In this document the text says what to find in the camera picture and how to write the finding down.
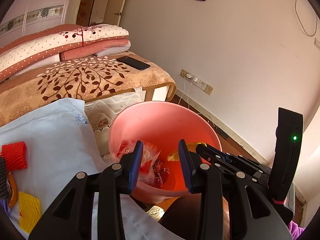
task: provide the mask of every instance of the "wall outlet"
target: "wall outlet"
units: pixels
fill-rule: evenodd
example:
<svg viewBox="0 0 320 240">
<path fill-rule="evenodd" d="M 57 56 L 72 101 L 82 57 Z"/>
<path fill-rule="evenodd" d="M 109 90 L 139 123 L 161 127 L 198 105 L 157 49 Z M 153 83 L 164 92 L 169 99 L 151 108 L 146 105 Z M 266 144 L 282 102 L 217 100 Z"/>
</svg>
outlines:
<svg viewBox="0 0 320 240">
<path fill-rule="evenodd" d="M 180 76 L 182 76 L 184 78 L 188 73 L 189 73 L 188 71 L 182 69 L 181 73 L 180 73 Z"/>
<path fill-rule="evenodd" d="M 205 86 L 207 85 L 206 82 L 204 82 L 203 80 L 200 80 L 198 83 L 198 87 L 201 88 L 202 90 L 205 89 Z"/>
<path fill-rule="evenodd" d="M 205 86 L 204 92 L 206 92 L 208 95 L 211 95 L 211 94 L 212 94 L 212 91 L 213 91 L 213 87 L 210 86 L 209 84 L 207 84 L 207 85 Z"/>
<path fill-rule="evenodd" d="M 192 83 L 197 86 L 199 84 L 199 82 L 200 82 L 200 78 L 193 76 Z"/>
<path fill-rule="evenodd" d="M 191 77 L 186 77 L 186 80 L 188 80 L 189 82 L 192 82 L 194 75 L 191 74 L 190 72 L 188 73 L 189 75 L 191 75 Z"/>
</svg>

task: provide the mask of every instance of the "smartphone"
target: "smartphone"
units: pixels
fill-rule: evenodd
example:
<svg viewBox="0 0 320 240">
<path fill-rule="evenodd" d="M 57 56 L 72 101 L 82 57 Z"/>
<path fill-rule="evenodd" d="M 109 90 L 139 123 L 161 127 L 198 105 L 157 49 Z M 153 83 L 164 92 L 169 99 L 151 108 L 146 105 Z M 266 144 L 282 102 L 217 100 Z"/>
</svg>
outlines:
<svg viewBox="0 0 320 240">
<path fill-rule="evenodd" d="M 150 67 L 149 64 L 128 56 L 117 58 L 117 61 L 125 63 L 130 67 L 134 67 L 138 70 L 145 70 Z"/>
</svg>

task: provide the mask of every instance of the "white cable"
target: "white cable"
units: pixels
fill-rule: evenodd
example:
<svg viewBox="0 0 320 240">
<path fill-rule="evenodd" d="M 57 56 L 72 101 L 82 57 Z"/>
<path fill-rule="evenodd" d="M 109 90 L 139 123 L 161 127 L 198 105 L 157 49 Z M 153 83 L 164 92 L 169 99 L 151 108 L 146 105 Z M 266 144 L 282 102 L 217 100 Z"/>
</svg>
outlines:
<svg viewBox="0 0 320 240">
<path fill-rule="evenodd" d="M 186 90 L 186 76 L 184 76 L 183 93 L 182 93 L 182 96 L 180 97 L 180 100 L 179 100 L 178 105 L 180 104 L 181 98 L 183 97 L 183 95 L 184 95 L 184 91 L 185 91 L 185 90 Z"/>
<path fill-rule="evenodd" d="M 206 116 L 206 115 L 204 115 L 204 114 L 202 114 L 204 117 L 206 117 L 206 118 L 210 118 L 210 121 L 213 123 L 213 121 L 212 121 L 212 119 L 211 119 L 211 117 L 210 116 Z"/>
<path fill-rule="evenodd" d="M 187 99 L 188 109 L 190 109 L 190 105 L 189 105 L 189 89 L 188 89 L 188 93 L 187 93 L 188 94 L 188 99 Z"/>
</svg>

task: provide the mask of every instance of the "decorative border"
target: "decorative border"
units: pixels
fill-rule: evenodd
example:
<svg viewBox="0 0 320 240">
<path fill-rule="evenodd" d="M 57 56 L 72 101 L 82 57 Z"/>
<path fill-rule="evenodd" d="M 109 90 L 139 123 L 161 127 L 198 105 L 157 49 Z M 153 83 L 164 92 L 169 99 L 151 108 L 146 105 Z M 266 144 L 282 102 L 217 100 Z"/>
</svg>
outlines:
<svg viewBox="0 0 320 240">
<path fill-rule="evenodd" d="M 30 23 L 32 21 L 36 21 L 44 18 L 62 15 L 63 8 L 64 8 L 64 5 L 55 5 L 55 6 L 45 7 L 42 9 L 28 12 L 26 23 Z M 13 28 L 22 26 L 23 18 L 24 18 L 24 14 L 18 17 L 15 17 L 14 19 L 2 24 L 0 26 L 0 36 L 6 33 L 7 31 L 12 30 Z"/>
</svg>

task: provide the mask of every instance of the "polka dot pillow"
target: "polka dot pillow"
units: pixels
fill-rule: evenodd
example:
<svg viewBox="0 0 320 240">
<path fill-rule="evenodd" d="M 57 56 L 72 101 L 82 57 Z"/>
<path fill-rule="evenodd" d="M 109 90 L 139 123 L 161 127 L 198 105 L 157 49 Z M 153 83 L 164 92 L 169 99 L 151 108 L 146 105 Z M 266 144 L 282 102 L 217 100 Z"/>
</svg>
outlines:
<svg viewBox="0 0 320 240">
<path fill-rule="evenodd" d="M 60 52 L 94 42 L 124 39 L 128 35 L 128 31 L 121 27 L 100 24 L 50 34 L 26 42 L 0 55 L 0 82 L 23 68 Z"/>
</svg>

